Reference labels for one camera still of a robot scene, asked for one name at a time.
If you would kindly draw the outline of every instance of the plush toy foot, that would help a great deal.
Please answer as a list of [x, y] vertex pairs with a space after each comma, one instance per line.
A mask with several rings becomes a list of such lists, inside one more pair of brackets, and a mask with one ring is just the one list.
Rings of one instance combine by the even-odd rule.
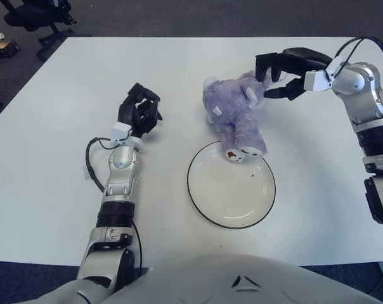
[[238, 149], [229, 149], [226, 152], [226, 156], [229, 160], [232, 160], [233, 162], [242, 162], [243, 158], [245, 157], [245, 154]]
[[244, 146], [244, 147], [241, 147], [240, 149], [241, 149], [241, 152], [247, 156], [262, 156], [264, 154], [261, 150], [256, 149], [254, 147]]

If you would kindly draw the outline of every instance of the white table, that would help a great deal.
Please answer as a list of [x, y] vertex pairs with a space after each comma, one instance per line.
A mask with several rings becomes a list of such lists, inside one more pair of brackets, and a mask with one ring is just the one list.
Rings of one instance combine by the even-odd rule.
[[[233, 231], [193, 206], [186, 173], [217, 135], [205, 122], [202, 82], [254, 69], [255, 55], [303, 46], [334, 56], [348, 38], [69, 38], [0, 115], [0, 260], [78, 265], [101, 193], [84, 175], [94, 136], [110, 137], [135, 82], [160, 97], [164, 121], [145, 136], [135, 221], [145, 266], [185, 255], [246, 253], [297, 265], [383, 260], [383, 225], [372, 220], [362, 153], [332, 92], [268, 101], [259, 114], [276, 180], [270, 214]], [[353, 61], [382, 71], [363, 42]], [[91, 162], [104, 182], [107, 156]], [[133, 248], [138, 253], [136, 241]]]

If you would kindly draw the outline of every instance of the gray robot arm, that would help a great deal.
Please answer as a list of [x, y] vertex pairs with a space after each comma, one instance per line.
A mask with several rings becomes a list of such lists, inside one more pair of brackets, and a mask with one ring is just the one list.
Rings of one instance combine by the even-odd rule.
[[[360, 39], [371, 39], [383, 50], [383, 44], [376, 38]], [[365, 181], [369, 208], [372, 217], [383, 224], [383, 89], [380, 73], [369, 63], [348, 64], [349, 57], [339, 55], [340, 51], [334, 59], [302, 47], [286, 49], [280, 54], [258, 55], [256, 78], [262, 81], [268, 68], [272, 69], [274, 82], [281, 71], [301, 77], [286, 87], [265, 92], [267, 98], [287, 97], [293, 100], [306, 91], [328, 89], [341, 98], [365, 154], [363, 163], [366, 171], [374, 174]]]

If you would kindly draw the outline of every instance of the purple plush toy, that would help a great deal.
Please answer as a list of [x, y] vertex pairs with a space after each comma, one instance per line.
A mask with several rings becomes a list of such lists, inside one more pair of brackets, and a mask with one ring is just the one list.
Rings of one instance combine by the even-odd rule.
[[264, 106], [263, 93], [270, 83], [269, 73], [262, 83], [256, 80], [254, 71], [236, 80], [210, 77], [204, 82], [207, 120], [215, 125], [228, 159], [241, 162], [245, 156], [262, 156], [267, 152], [252, 109]]

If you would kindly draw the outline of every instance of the plush toy tag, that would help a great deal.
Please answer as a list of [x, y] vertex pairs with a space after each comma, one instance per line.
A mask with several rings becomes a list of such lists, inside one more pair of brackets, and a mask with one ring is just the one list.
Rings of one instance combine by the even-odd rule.
[[220, 110], [218, 107], [215, 107], [214, 109], [212, 109], [212, 111], [213, 111], [214, 114], [216, 114], [217, 116], [220, 116], [221, 114], [223, 114], [223, 112], [221, 112], [221, 110]]

